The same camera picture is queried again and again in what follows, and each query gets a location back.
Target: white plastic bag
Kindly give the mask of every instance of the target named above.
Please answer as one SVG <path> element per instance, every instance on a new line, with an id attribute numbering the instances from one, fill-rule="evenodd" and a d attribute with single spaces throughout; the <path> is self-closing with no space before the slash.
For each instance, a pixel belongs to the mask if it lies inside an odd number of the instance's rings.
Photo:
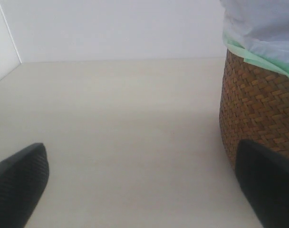
<path id="1" fill-rule="evenodd" d="M 224 33 L 247 51 L 289 65 L 289 0 L 220 0 Z"/>

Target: woven basket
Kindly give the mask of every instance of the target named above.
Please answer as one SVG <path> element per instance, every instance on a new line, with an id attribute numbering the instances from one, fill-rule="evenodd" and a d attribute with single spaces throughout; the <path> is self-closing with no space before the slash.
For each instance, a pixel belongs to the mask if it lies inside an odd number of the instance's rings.
<path id="1" fill-rule="evenodd" d="M 233 168 L 241 139 L 254 140 L 289 158 L 289 79 L 247 64 L 228 51 L 220 127 Z"/>

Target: white floor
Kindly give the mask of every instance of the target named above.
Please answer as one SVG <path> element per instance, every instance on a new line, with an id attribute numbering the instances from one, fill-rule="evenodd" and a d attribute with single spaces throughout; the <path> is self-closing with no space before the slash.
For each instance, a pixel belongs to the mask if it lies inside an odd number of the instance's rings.
<path id="1" fill-rule="evenodd" d="M 0 82 L 0 160 L 33 142 L 28 228 L 261 228 L 218 126 L 224 59 L 24 64 Z"/>

